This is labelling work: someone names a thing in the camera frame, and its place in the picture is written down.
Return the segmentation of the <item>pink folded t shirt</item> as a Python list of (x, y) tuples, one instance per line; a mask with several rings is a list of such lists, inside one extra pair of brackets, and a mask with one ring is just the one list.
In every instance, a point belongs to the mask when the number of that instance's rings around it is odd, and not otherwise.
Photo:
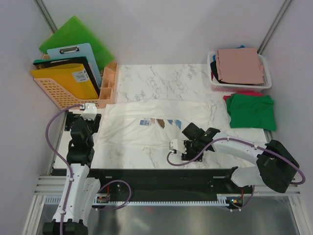
[(224, 48), (216, 52), (218, 81), (255, 85), (263, 82), (263, 66), (254, 47)]

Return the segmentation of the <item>green plastic board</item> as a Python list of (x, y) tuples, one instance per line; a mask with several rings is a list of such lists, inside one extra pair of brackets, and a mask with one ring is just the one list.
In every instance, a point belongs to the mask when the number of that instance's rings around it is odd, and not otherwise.
[(100, 70), (114, 60), (114, 56), (105, 47), (104, 43), (102, 43), (76, 16), (72, 16), (54, 34), (44, 41), (39, 46), (39, 50), (43, 53), (47, 53), (48, 49), (84, 43), (90, 44)]

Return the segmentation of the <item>green t shirt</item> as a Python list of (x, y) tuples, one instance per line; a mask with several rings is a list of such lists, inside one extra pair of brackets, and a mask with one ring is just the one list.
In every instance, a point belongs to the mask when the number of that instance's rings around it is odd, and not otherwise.
[(274, 101), (269, 95), (235, 94), (225, 102), (231, 128), (257, 128), (275, 131)]

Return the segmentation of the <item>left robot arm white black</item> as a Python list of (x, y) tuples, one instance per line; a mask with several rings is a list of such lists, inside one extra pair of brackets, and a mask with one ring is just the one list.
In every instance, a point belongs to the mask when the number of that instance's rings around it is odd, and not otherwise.
[(44, 235), (86, 235), (89, 213), (97, 192), (107, 188), (101, 176), (89, 177), (94, 156), (93, 134), (98, 132), (101, 114), (69, 113), (66, 131), (68, 144), (66, 183), (59, 206), (51, 222), (43, 225)]

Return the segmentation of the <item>red t shirt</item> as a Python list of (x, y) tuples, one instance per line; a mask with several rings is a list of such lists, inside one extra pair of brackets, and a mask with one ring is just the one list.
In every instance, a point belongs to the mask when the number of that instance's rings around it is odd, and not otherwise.
[(231, 95), (224, 95), (223, 100), (226, 102), (228, 98), (232, 97), (235, 94), (242, 94), (242, 95), (248, 95), (248, 96), (263, 96), (262, 93), (258, 93), (258, 92), (236, 92)]

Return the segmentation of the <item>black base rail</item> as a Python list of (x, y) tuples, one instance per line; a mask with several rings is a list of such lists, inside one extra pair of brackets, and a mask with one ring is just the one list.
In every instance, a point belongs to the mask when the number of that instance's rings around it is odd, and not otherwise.
[(90, 177), (109, 188), (110, 201), (197, 202), (213, 201), (218, 194), (248, 195), (252, 187), (240, 188), (230, 181), (229, 169), (92, 169)]

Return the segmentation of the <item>light blue clipboard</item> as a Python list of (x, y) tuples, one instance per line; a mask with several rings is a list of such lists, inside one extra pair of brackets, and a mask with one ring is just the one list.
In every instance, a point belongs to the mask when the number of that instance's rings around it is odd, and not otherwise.
[(57, 47), (53, 49), (48, 49), (47, 54), (50, 59), (60, 59), (60, 58), (72, 58), (72, 57), (82, 57), (85, 56), (87, 61), (91, 64), (95, 80), (97, 85), (100, 87), (102, 83), (102, 77), (98, 65), (96, 63), (94, 53), (92, 51), (91, 45), (89, 43), (71, 45), (66, 47)]

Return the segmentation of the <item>black garment in basket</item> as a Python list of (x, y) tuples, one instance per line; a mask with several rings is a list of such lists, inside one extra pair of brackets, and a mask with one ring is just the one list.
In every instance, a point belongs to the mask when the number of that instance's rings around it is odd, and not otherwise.
[(217, 72), (217, 65), (216, 65), (216, 61), (213, 61), (210, 63), (210, 68), (211, 68), (211, 78), (215, 78), (216, 80), (218, 80), (218, 72)]

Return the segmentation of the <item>white printed t shirt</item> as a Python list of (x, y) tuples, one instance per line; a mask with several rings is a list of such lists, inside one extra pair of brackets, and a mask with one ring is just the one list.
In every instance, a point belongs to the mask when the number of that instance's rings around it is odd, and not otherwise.
[(107, 105), (97, 143), (167, 147), (171, 140), (185, 139), (182, 131), (190, 123), (202, 129), (210, 127), (215, 111), (211, 101), (148, 99)]

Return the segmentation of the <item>peach compartment organizer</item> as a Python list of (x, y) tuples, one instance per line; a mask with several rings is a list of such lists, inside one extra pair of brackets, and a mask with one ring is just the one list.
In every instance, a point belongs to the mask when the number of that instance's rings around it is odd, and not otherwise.
[(105, 108), (116, 102), (119, 65), (113, 61), (103, 70), (102, 85), (99, 96), (99, 107)]

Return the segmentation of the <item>black folder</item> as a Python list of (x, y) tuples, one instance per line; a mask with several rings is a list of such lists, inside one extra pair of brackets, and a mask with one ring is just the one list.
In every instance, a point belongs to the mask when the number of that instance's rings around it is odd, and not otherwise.
[(42, 59), (42, 60), (35, 60), (33, 65), (37, 69), (45, 69), (50, 67), (55, 67), (59, 65), (67, 65), (67, 64), (83, 64), (84, 68), (87, 72), (91, 71), (93, 77), (96, 79), (97, 82), (100, 81), (101, 76), (100, 72), (96, 73), (95, 69), (91, 62), (85, 56), (80, 57), (72, 57), (72, 58), (61, 58), (61, 59)]

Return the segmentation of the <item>yellow folder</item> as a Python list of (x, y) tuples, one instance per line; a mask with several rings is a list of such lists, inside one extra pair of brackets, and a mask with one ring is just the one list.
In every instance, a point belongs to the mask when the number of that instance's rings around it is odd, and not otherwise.
[(49, 78), (79, 99), (98, 99), (99, 95), (83, 64), (63, 64), (50, 68), (31, 70), (36, 79)]

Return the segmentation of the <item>white laundry basket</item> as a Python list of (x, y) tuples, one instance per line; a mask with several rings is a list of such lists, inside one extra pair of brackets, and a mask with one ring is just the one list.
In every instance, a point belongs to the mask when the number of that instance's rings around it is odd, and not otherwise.
[(264, 89), (269, 89), (272, 87), (271, 75), (268, 69), (268, 63), (264, 56), (258, 55), (259, 61), (263, 67), (263, 83), (258, 85), (235, 85), (235, 84), (222, 84), (219, 83), (211, 71), (210, 64), (213, 62), (213, 56), (216, 55), (216, 52), (209, 52), (207, 55), (207, 68), (208, 68), (208, 77), (211, 90), (220, 91), (220, 92), (240, 92), (240, 91), (252, 91), (260, 92)]

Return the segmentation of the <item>orange mesh file holder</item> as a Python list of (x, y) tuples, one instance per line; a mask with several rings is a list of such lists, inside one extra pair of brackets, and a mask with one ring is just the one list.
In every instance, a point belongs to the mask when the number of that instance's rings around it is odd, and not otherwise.
[[(98, 95), (100, 96), (101, 86), (97, 85), (95, 78), (92, 75), (92, 72), (87, 72), (90, 76)], [(61, 85), (55, 82), (52, 79), (36, 79), (36, 83), (42, 88), (42, 90), (51, 98), (51, 100), (57, 105), (59, 109), (66, 108), (71, 105), (82, 104), (82, 103), (94, 103), (97, 108), (99, 107), (99, 98), (98, 99), (79, 99), (64, 89)]]

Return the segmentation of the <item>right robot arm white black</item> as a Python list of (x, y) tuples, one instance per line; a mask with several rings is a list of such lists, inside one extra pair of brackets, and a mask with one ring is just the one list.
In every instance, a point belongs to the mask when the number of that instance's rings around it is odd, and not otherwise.
[(265, 185), (271, 190), (284, 193), (292, 183), (299, 168), (298, 162), (277, 140), (256, 143), (228, 136), (219, 129), (206, 131), (190, 123), (182, 132), (186, 136), (182, 160), (200, 159), (205, 151), (221, 152), (241, 158), (252, 167), (234, 167), (224, 180), (224, 187), (234, 193), (246, 186)]

